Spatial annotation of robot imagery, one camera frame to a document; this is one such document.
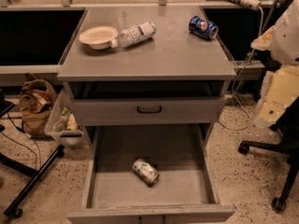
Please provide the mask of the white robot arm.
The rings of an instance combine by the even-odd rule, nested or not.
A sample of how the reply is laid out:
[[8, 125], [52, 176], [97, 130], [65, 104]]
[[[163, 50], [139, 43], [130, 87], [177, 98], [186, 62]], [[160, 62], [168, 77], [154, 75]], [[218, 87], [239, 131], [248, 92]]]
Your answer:
[[255, 39], [251, 46], [269, 50], [271, 58], [281, 64], [263, 81], [261, 99], [254, 125], [268, 128], [299, 97], [299, 0], [293, 0], [276, 23]]

